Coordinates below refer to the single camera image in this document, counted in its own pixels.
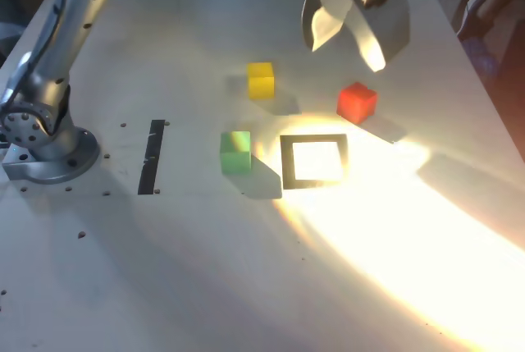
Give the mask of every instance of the green cube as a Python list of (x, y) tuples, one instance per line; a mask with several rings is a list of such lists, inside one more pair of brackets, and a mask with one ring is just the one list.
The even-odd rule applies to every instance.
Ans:
[(252, 170), (249, 132), (227, 132), (221, 135), (221, 169), (223, 174), (245, 174)]

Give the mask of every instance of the black strip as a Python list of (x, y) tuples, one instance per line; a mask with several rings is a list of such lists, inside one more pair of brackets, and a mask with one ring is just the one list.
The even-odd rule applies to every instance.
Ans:
[(161, 156), (162, 135), (164, 134), (164, 122), (164, 120), (151, 121), (138, 194), (153, 194), (155, 189), (158, 159)]

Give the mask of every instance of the shoe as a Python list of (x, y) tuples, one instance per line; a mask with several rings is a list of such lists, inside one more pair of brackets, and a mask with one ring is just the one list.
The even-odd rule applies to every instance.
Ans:
[(486, 23), (477, 17), (477, 11), (484, 2), (485, 0), (470, 0), (467, 2), (467, 7), (465, 7), (465, 13), (463, 14), (463, 22), (457, 33), (460, 42), (470, 38), (482, 39), (491, 30), (493, 24)]

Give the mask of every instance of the metal base plate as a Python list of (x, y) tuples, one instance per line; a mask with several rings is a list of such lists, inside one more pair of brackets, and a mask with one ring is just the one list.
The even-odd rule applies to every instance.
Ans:
[(72, 180), (93, 166), (100, 154), (95, 136), (81, 128), (76, 150), (64, 158), (37, 161), (28, 149), (11, 144), (2, 166), (9, 180), (28, 180), (37, 184), (57, 184)]

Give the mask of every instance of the person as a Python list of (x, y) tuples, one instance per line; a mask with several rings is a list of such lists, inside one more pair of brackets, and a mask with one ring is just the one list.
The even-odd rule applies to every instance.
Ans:
[(513, 0), (469, 0), (457, 36), (463, 42), (482, 39), (494, 26), (495, 18)]
[(512, 1), (469, 0), (465, 7), (463, 21), (457, 32), (458, 40), (485, 85), (493, 83), (499, 76), (500, 64), (488, 50), (483, 38), (494, 26), (495, 18)]

